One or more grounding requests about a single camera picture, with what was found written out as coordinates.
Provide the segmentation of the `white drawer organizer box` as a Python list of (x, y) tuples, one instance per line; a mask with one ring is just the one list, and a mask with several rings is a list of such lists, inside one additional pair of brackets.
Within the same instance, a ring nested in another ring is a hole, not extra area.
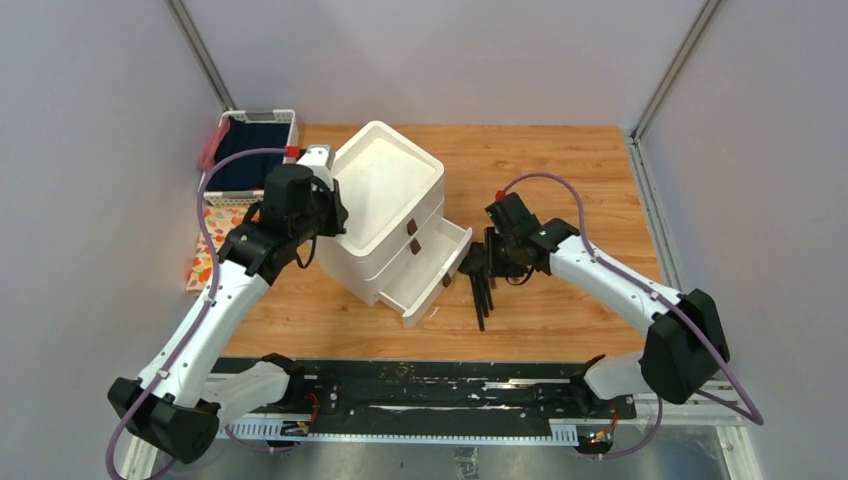
[(415, 236), (406, 224), (414, 219), (420, 231), (442, 209), (444, 165), (373, 120), (336, 152), (332, 174), (349, 213), (347, 232), (318, 238), (316, 259), (326, 275), (371, 306), (393, 276), (385, 269)]

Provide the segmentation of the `white bottom drawer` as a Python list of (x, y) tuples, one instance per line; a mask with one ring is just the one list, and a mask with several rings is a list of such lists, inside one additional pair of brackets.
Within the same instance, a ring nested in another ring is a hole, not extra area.
[(414, 327), (441, 292), (445, 273), (452, 276), (466, 256), (473, 230), (439, 217), (417, 239), (422, 247), (413, 255), (407, 247), (402, 252), (398, 273), (379, 293), (380, 301), (401, 315), (405, 328)]

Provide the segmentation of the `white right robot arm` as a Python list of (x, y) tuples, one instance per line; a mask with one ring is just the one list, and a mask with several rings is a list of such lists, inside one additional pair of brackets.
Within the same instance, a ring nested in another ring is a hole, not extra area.
[(485, 211), (500, 258), (578, 286), (644, 338), (642, 350), (598, 355), (571, 377), (571, 403), (580, 415), (596, 417), (611, 399), (636, 393), (681, 405), (728, 361), (717, 306), (706, 292), (683, 294), (649, 280), (566, 221), (541, 223), (516, 193), (500, 195)]

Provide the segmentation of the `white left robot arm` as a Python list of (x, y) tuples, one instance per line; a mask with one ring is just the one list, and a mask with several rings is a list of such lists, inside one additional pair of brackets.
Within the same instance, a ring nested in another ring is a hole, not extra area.
[(312, 260), (298, 250), (345, 233), (349, 217), (331, 173), (334, 152), (311, 145), (293, 163), (275, 167), (242, 222), (211, 248), (212, 273), (195, 304), (160, 353), (134, 379), (117, 378), (107, 397), (128, 432), (173, 460), (200, 459), (218, 431), (257, 408), (283, 413), (306, 400), (304, 370), (268, 354), (249, 369), (209, 383), (223, 348), (255, 303), (291, 263)]

